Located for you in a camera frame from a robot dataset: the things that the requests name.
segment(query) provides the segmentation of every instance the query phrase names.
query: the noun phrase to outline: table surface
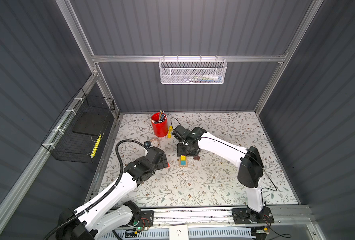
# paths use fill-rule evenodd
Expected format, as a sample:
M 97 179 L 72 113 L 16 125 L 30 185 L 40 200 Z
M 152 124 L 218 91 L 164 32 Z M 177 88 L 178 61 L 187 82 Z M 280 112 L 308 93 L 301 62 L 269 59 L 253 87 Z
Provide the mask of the table surface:
M 187 166 L 179 166 L 176 156 L 178 141 L 172 137 L 156 137 L 151 126 L 152 114 L 124 114 L 115 139 L 115 145 L 123 139 L 135 139 L 144 142 L 157 138 L 167 156 L 170 167 L 158 170 L 137 189 L 127 194 L 117 203 L 132 200 L 140 207 L 165 206 L 214 206 L 246 205 L 245 187 L 237 180 L 238 170 L 224 158 L 209 151 L 199 153 L 200 160 L 187 157 Z M 183 127 L 192 130 L 198 126 L 214 136 L 242 147 L 254 146 L 259 150 L 267 174 L 275 183 L 278 191 L 263 190 L 267 204 L 297 204 L 276 156 L 255 113 L 173 113 Z M 172 120 L 174 127 L 177 121 Z M 123 143 L 119 153 L 124 165 L 144 156 L 144 149 L 135 143 Z M 100 191 L 115 180 L 119 174 L 119 163 L 113 147 Z M 274 186 L 264 175 L 266 187 Z

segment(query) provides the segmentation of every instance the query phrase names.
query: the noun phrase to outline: corrugated wall panel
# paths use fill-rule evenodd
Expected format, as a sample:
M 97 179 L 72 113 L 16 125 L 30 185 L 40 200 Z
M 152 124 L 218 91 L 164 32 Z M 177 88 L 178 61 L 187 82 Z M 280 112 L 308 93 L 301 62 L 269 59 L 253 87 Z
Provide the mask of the corrugated wall panel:
M 355 239 L 355 1 L 324 1 L 260 117 L 328 239 Z
M 0 1 L 0 203 L 90 74 L 54 1 Z M 43 237 L 56 224 L 55 213 L 83 201 L 95 168 L 49 159 L 0 239 L 12 228 L 11 239 L 30 238 L 28 229 L 37 224 L 45 228 L 35 239 Z
M 71 2 L 96 55 L 278 55 L 311 1 Z
M 100 63 L 121 112 L 254 110 L 277 63 L 228 63 L 223 84 L 161 84 L 157 63 Z

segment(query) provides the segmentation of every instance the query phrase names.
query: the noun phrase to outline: white electrical socket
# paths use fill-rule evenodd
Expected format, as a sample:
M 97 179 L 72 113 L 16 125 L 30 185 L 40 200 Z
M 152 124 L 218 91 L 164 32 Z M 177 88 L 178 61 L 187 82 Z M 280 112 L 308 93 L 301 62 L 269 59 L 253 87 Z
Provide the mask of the white electrical socket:
M 175 225 L 169 227 L 169 240 L 188 240 L 187 225 Z

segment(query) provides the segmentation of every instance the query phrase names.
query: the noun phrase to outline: wire basket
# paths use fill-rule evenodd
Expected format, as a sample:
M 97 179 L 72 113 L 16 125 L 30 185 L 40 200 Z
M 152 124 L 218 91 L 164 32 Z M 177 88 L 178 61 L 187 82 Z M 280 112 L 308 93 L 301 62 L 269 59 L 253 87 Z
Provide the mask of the wire basket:
M 100 159 L 109 135 L 110 129 L 107 127 L 112 126 L 114 122 L 113 99 L 84 95 L 76 103 L 74 109 L 66 111 L 68 115 L 64 123 L 59 128 L 50 131 L 55 131 L 53 140 L 50 143 L 42 142 L 42 146 L 60 161 L 93 163 L 93 158 Z M 75 132 L 79 121 L 86 115 L 99 118 L 100 124 L 95 126 L 98 134 Z
M 162 84 L 222 84 L 227 62 L 225 58 L 161 58 L 159 68 Z

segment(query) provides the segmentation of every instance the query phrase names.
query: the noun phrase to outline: red pencil holder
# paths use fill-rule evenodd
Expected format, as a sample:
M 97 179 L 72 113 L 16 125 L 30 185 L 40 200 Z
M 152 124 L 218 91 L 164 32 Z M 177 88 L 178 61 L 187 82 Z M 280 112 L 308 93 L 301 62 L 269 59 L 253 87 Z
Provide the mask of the red pencil holder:
M 151 117 L 152 120 L 158 121 L 159 120 L 159 113 L 155 113 Z M 153 123 L 151 121 L 152 128 L 154 129 L 154 133 L 157 137 L 164 137 L 168 133 L 168 122 L 167 122 L 167 116 L 165 117 L 164 122 L 161 123 Z

